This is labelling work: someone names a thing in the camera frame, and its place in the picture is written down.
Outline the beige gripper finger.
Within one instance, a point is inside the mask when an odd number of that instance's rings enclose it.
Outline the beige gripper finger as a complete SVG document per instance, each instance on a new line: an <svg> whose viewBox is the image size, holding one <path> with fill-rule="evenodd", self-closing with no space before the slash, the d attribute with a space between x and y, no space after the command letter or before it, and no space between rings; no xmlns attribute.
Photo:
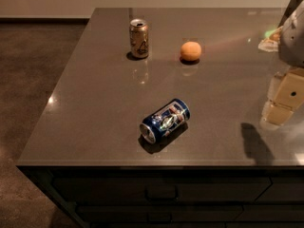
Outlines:
<svg viewBox="0 0 304 228"><path fill-rule="evenodd" d="M270 82L267 102L261 122L269 126L282 126L304 104L304 68L291 67L278 72Z"/></svg>
<svg viewBox="0 0 304 228"><path fill-rule="evenodd" d="M269 31L266 37L258 44L258 48L266 52L278 52L281 31L282 27Z"/></svg>

